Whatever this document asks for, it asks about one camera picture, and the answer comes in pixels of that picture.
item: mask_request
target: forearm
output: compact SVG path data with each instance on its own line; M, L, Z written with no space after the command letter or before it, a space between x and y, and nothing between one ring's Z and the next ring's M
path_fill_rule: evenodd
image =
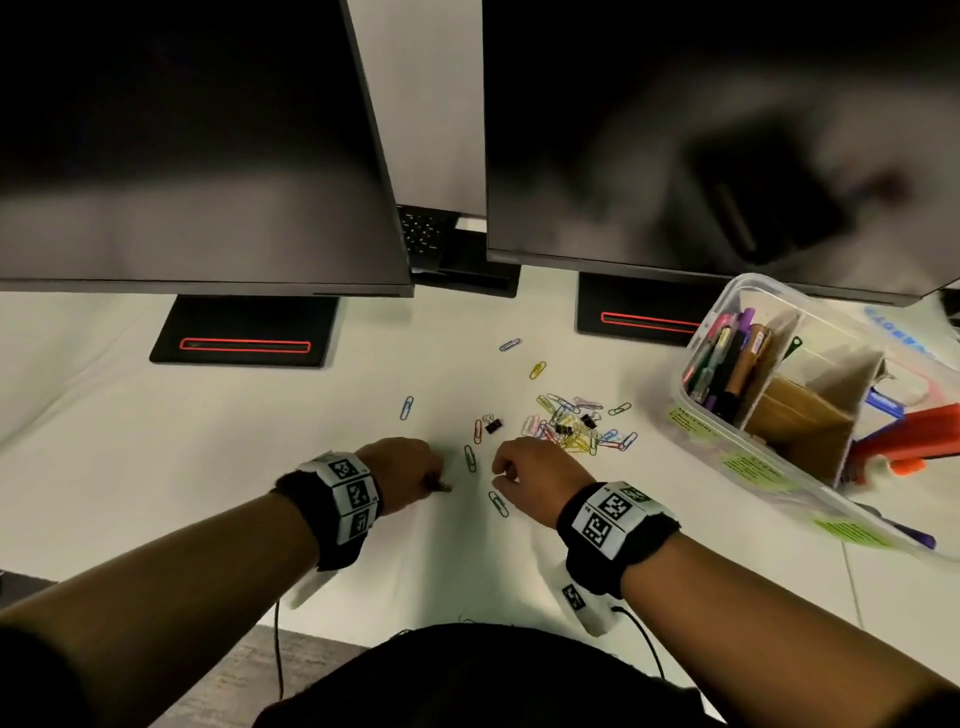
M148 725L317 564L282 496L252 500L0 613L77 671L98 725Z
M879 726L948 683L842 619L672 536L624 597L694 678L748 724Z

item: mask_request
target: monitor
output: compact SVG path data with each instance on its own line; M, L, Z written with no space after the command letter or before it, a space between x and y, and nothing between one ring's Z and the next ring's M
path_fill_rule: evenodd
M960 278L958 30L924 4L484 3L488 257L912 303Z
M413 294L346 3L81 17L0 44L0 290Z

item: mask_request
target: clear plastic box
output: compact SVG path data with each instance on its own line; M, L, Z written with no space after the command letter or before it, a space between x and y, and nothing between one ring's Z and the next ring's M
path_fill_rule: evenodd
M838 406L855 410L862 405L872 379L861 385L851 384L842 381L837 373L855 372L864 379L861 373L876 372L878 365L874 362L884 360L894 362L927 384L923 400L907 411L960 401L960 375L954 371L883 332L860 324L827 302L810 299L765 276L746 274L733 279L724 289L687 346L683 369L671 373L672 400L655 418L660 430L797 522L845 542L895 548L940 564L960 564L960 478L953 476L960 460L928 461L925 471L903 479L892 478L878 488L838 488L842 476L839 470L832 476L821 473L819 478L808 474L734 426L745 424L742 412L731 425L687 394L684 371L691 365L714 319L721 313L739 312L748 306L756 310L755 323L776 322L781 326L781 336L792 340L794 335L800 335L804 339L801 348L786 360L780 358L775 369L763 375L757 372L757 379L769 381L780 374L811 389L815 388L810 383L813 382L823 391L831 391ZM785 343L789 342L780 339L780 343L786 349ZM756 382L754 385L760 390L765 386ZM841 464L845 456L845 449L838 454ZM879 509L884 519L933 535L936 547L923 546L858 503Z

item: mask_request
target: wristband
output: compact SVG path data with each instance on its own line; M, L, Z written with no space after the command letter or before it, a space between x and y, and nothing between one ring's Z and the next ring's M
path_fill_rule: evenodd
M570 576L596 595L617 599L627 567L652 556L678 530L670 511L622 481L588 485L557 519Z
M370 468L349 452L327 452L282 476L271 493L300 510L320 549L317 570L350 566L383 511Z

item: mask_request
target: monitor stand base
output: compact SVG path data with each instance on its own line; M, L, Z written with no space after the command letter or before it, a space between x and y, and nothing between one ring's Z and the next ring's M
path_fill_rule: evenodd
M685 347L726 285L707 278L677 283L581 273L577 333Z
M177 296L150 360L322 367L338 301L323 296Z

